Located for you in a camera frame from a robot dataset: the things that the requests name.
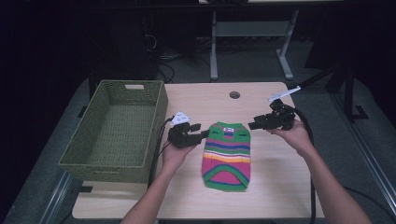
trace basket handle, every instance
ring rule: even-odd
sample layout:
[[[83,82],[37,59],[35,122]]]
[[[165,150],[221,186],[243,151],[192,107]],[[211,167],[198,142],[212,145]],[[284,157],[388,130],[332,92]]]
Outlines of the basket handle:
[[[145,86],[143,84],[125,84],[125,89],[131,91],[144,90]]]
[[[96,174],[119,175],[118,171],[93,171]]]

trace forearm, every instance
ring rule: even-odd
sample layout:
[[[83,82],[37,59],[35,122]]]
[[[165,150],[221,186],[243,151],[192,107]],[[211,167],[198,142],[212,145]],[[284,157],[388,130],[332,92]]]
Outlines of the forearm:
[[[142,198],[129,210],[121,224],[153,224],[173,173],[162,170]]]
[[[304,155],[328,223],[371,223],[315,150]]]

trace handheld controller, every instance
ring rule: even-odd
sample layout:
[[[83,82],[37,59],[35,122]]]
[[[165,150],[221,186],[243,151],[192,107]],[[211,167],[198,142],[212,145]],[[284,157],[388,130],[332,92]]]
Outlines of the handheld controller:
[[[270,107],[273,112],[254,118],[254,122],[248,124],[250,130],[271,130],[281,127],[282,130],[290,130],[295,118],[294,108],[283,104],[280,99],[274,100]]]
[[[196,134],[188,134],[188,132],[196,132],[200,129],[201,124],[190,125],[188,122],[177,124],[169,129],[168,141],[177,148],[199,145],[202,139],[209,136],[209,130]]]

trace pink stripe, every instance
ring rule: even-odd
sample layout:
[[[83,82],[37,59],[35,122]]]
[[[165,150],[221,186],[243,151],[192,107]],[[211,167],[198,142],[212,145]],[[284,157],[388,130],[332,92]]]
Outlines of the pink stripe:
[[[235,146],[250,147],[250,143],[246,143],[246,142],[228,143],[228,142],[222,142],[221,140],[216,140],[216,139],[206,139],[206,142],[208,142],[208,143],[217,143],[217,144],[221,144],[221,145],[224,145],[224,146],[230,146],[230,147],[235,147]]]
[[[205,174],[209,170],[213,169],[217,165],[221,164],[229,164],[236,169],[238,169],[242,174],[245,175],[248,179],[250,179],[250,163],[243,163],[243,162],[224,162],[224,161],[218,161],[218,160],[210,160],[207,158],[204,158],[202,161],[202,174]]]
[[[216,175],[214,175],[212,178],[210,178],[212,181],[217,181],[221,183],[228,183],[228,184],[240,184],[241,181],[233,174],[226,172],[226,171],[220,171]]]

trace round hole in table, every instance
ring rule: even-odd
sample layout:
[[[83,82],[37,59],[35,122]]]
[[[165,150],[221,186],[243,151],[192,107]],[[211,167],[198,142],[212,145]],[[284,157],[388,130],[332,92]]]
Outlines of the round hole in table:
[[[230,92],[230,97],[233,99],[238,99],[239,97],[241,97],[241,94],[238,91],[232,91]]]

